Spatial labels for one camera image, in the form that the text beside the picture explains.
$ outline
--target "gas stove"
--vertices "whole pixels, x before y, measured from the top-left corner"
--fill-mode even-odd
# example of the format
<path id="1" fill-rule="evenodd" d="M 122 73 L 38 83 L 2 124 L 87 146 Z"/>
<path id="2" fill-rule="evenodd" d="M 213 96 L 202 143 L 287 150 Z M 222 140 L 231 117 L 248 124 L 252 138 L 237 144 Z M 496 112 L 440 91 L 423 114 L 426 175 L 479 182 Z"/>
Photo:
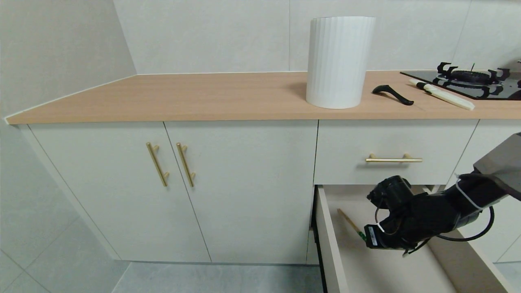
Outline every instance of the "gas stove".
<path id="1" fill-rule="evenodd" d="M 472 71 L 456 70 L 442 62 L 437 70 L 403 71 L 401 74 L 440 86 L 474 100 L 521 100 L 521 74 L 507 68 Z"/>

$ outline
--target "white cable tie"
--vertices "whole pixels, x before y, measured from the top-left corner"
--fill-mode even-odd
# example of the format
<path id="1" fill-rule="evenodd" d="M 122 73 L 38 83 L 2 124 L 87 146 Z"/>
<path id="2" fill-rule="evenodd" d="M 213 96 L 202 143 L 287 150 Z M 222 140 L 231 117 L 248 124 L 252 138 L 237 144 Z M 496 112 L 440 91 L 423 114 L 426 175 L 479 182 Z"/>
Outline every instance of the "white cable tie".
<path id="1" fill-rule="evenodd" d="M 463 196 L 475 207 L 477 208 L 478 210 L 482 211 L 484 210 L 485 208 L 484 207 L 480 207 L 478 206 L 474 201 L 472 201 L 472 199 L 470 199 L 470 197 L 468 197 L 468 195 L 461 189 L 461 187 L 459 186 L 459 183 L 460 183 L 460 180 L 456 181 L 456 188 L 460 191 L 461 194 L 463 194 Z"/>
<path id="2" fill-rule="evenodd" d="M 380 230 L 384 233 L 386 233 L 386 231 L 382 228 L 382 226 L 380 226 L 380 222 L 376 223 L 376 225 L 378 226 L 378 228 L 380 228 Z"/>

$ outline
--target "stove burner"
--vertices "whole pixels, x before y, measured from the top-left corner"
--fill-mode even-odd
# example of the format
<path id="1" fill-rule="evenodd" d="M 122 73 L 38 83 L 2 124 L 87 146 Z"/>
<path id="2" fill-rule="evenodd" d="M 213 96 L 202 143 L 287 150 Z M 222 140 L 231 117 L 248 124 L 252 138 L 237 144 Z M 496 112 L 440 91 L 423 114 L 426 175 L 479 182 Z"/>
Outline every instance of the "stove burner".
<path id="1" fill-rule="evenodd" d="M 440 79 L 440 78 L 434 78 L 434 80 L 432 81 L 432 84 L 436 84 L 437 86 L 441 86 L 442 88 L 446 88 L 446 89 L 449 88 L 449 86 L 456 86 L 456 87 L 462 87 L 462 88 L 482 90 L 483 94 L 480 96 L 476 96 L 478 99 L 484 99 L 490 95 L 497 96 L 503 91 L 502 86 L 491 87 L 491 86 L 487 86 L 484 84 L 463 85 L 461 83 L 454 82 L 453 80 L 446 80 L 446 79 Z"/>
<path id="2" fill-rule="evenodd" d="M 467 70 L 456 70 L 457 66 L 450 66 L 447 70 L 443 69 L 445 65 L 451 63 L 442 62 L 438 66 L 438 73 L 441 78 L 450 81 L 455 86 L 489 86 L 492 84 L 500 84 L 510 76 L 510 70 L 506 68 L 498 68 L 502 71 L 501 75 L 498 76 L 498 72 L 495 70 L 488 70 L 490 75 L 484 72 L 467 71 Z"/>
<path id="3" fill-rule="evenodd" d="M 483 72 L 457 70 L 451 74 L 451 79 L 469 83 L 488 84 L 490 76 Z"/>

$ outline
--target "cabinet handle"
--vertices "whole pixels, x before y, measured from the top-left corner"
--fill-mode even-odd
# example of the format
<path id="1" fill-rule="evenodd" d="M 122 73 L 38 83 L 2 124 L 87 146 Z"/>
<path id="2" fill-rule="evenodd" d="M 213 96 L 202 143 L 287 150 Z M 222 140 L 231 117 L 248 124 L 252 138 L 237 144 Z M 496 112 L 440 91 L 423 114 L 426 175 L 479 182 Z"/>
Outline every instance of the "cabinet handle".
<path id="1" fill-rule="evenodd" d="M 190 169 L 188 168 L 187 159 L 184 157 L 184 152 L 187 150 L 188 146 L 182 145 L 180 142 L 176 143 L 177 150 L 179 151 L 179 155 L 181 156 L 181 161 L 183 162 L 184 171 L 187 174 L 188 182 L 191 187 L 194 187 L 194 178 L 195 172 L 190 173 Z"/>
<path id="2" fill-rule="evenodd" d="M 165 187 L 168 186 L 168 183 L 166 182 L 166 178 L 168 178 L 168 175 L 170 175 L 170 173 L 168 173 L 168 172 L 163 173 L 163 171 L 161 171 L 161 166 L 159 165 L 159 163 L 157 161 L 157 157 L 156 157 L 156 152 L 157 152 L 157 150 L 159 150 L 159 146 L 155 145 L 152 147 L 152 145 L 149 142 L 147 142 L 146 148 L 148 149 L 148 152 L 150 152 L 150 156 L 152 157 L 152 161 L 154 162 L 154 165 L 156 166 L 156 170 L 159 173 L 159 177 L 161 178 L 161 182 L 163 183 L 163 186 L 165 186 Z"/>
<path id="3" fill-rule="evenodd" d="M 404 154 L 402 158 L 378 158 L 374 154 L 370 154 L 365 159 L 366 163 L 421 163 L 422 158 L 413 158 L 409 154 Z"/>

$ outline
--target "open drawer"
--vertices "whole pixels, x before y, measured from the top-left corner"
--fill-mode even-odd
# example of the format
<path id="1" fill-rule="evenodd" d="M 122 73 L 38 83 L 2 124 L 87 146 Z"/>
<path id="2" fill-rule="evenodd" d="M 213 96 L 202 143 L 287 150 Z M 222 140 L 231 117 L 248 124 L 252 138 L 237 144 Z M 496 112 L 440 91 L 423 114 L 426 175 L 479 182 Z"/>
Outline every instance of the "open drawer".
<path id="1" fill-rule="evenodd" d="M 406 258 L 403 251 L 369 249 L 342 218 L 363 230 L 375 207 L 365 198 L 373 186 L 317 186 L 314 221 L 322 282 L 328 293 L 511 292 L 506 279 L 471 242 L 432 238 Z M 380 211 L 379 219 L 387 217 Z M 453 231 L 451 237 L 461 237 Z"/>

